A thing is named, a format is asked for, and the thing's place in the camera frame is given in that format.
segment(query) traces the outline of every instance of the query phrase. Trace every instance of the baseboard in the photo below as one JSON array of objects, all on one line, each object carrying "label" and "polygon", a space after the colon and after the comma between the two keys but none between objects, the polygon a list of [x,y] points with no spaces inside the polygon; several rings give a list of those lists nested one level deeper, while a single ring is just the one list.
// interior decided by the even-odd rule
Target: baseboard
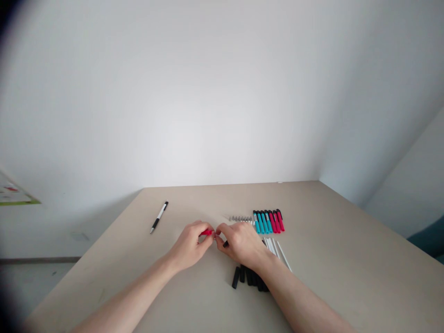
[{"label": "baseboard", "polygon": [[21,265],[21,264],[63,264],[76,263],[81,257],[49,257],[49,258],[16,258],[0,259],[0,265]]}]

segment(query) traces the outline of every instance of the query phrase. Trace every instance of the hand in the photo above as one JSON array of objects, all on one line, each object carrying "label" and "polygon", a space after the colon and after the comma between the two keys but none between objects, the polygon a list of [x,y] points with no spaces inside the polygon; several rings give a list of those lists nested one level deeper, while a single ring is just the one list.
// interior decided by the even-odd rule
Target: hand
[{"label": "hand", "polygon": [[[221,232],[228,240],[227,247],[223,247],[224,241],[219,237]],[[225,223],[220,224],[216,229],[216,242],[219,251],[252,270],[263,262],[264,257],[271,254],[253,226],[246,222],[230,226]]]},{"label": "hand", "polygon": [[[212,234],[199,243],[199,235],[206,229],[211,230]],[[166,254],[175,272],[178,273],[197,263],[213,243],[214,237],[214,229],[209,223],[198,220],[188,224]]]}]

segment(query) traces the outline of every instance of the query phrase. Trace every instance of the table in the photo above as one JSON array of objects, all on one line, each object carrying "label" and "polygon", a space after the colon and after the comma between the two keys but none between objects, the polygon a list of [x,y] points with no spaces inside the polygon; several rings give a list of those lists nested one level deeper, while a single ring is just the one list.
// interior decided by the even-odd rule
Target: table
[{"label": "table", "polygon": [[[276,208],[286,231],[273,237],[293,273],[359,332],[444,332],[444,265],[317,181],[145,188],[27,323],[67,332],[165,254],[186,224],[216,228]],[[214,243],[170,281],[136,332],[290,332],[270,293],[231,288],[235,266]]]}]

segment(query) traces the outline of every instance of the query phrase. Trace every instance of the person's left hand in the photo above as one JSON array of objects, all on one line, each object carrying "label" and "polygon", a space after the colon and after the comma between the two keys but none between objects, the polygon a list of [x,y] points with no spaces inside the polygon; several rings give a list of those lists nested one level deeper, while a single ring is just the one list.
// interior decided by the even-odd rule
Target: person's left hand
[{"label": "person's left hand", "polygon": [[[211,230],[212,234],[199,243],[199,235],[206,229]],[[193,266],[203,257],[213,243],[214,237],[214,229],[209,223],[195,221],[185,227],[166,257],[171,261],[176,272],[182,271]]]}]

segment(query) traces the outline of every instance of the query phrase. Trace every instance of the floor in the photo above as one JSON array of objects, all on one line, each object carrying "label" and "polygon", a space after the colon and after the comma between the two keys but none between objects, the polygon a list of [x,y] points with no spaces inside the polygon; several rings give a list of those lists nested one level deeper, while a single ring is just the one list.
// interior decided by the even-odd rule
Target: floor
[{"label": "floor", "polygon": [[23,322],[74,266],[66,264],[21,264],[0,266],[2,288],[10,298],[9,315]]}]

